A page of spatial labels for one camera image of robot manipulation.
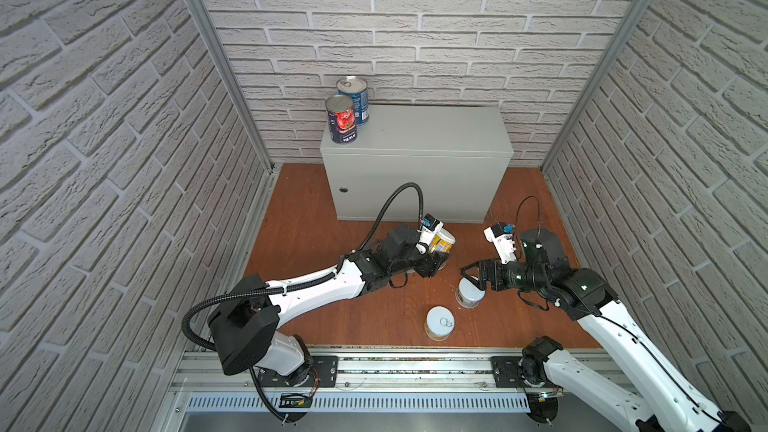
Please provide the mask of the blue label tin can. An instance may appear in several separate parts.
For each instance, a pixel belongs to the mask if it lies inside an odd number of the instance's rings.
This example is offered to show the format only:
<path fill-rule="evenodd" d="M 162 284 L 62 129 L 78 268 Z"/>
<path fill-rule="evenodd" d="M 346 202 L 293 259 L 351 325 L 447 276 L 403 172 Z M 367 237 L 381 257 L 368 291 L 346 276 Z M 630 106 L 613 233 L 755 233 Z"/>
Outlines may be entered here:
<path fill-rule="evenodd" d="M 336 83 L 337 91 L 341 95 L 350 97 L 354 105 L 354 116 L 358 125 L 365 124 L 369 119 L 368 84 L 366 80 L 358 76 L 345 76 Z"/>

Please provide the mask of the dark tomato label can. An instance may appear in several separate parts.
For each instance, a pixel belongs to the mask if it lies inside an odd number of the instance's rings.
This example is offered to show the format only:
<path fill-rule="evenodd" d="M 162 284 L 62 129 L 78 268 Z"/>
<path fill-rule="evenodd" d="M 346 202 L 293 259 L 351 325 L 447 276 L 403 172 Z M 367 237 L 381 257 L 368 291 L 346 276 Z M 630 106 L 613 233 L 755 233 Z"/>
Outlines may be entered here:
<path fill-rule="evenodd" d="M 347 95 L 334 95 L 325 101 L 330 138 L 334 143 L 347 144 L 357 138 L 354 101 Z"/>

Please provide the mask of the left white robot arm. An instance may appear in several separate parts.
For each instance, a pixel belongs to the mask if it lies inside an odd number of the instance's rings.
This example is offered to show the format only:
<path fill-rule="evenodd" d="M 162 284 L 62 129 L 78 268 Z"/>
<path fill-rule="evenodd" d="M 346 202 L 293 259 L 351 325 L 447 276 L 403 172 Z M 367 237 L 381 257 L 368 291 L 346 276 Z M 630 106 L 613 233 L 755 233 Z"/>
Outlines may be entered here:
<path fill-rule="evenodd" d="M 315 273 L 267 282 L 257 275 L 245 277 L 216 304 L 208 320 L 223 373 L 259 368 L 293 385 L 303 382 L 313 358 L 303 339 L 278 329 L 328 304 L 392 286 L 399 274 L 433 277 L 449 257 L 433 247 L 443 228 L 442 222 L 427 217 L 418 229 L 402 224 L 375 248 L 345 254 L 336 265 Z"/>

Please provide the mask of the white lid small can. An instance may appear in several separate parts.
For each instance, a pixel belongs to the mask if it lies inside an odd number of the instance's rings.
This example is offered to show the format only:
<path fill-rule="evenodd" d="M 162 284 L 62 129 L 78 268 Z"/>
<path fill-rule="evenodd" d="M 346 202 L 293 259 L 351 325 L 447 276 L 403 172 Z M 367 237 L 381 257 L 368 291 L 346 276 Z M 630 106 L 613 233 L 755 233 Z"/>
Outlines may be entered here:
<path fill-rule="evenodd" d="M 447 229 L 442 228 L 439 230 L 433 238 L 429 251 L 441 252 L 449 254 L 453 245 L 456 243 L 456 238 Z"/>

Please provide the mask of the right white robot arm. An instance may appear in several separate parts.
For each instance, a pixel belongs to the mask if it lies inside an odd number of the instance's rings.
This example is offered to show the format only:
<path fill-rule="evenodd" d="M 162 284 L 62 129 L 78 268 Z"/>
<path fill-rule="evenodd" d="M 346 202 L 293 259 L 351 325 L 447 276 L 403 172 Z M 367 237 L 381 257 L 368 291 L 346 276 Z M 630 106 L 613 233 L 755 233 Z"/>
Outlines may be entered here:
<path fill-rule="evenodd" d="M 484 231 L 498 253 L 461 268 L 476 289 L 534 292 L 588 332 L 636 388 L 630 393 L 542 336 L 523 349 L 517 374 L 530 388 L 564 388 L 623 431 L 747 431 L 736 411 L 724 411 L 692 385 L 642 331 L 596 271 L 570 266 L 559 238 L 547 229 L 517 235 L 513 226 Z"/>

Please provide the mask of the yellow label pull-tab can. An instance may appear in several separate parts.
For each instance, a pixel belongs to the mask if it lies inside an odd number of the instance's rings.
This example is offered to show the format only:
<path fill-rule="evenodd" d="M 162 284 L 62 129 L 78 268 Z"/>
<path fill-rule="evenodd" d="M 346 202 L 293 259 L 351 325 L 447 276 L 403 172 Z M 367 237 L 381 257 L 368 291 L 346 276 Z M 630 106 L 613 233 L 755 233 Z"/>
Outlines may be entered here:
<path fill-rule="evenodd" d="M 448 308 L 435 306 L 428 311 L 424 329 L 431 340 L 436 342 L 445 341 L 452 334 L 454 328 L 455 318 Z"/>

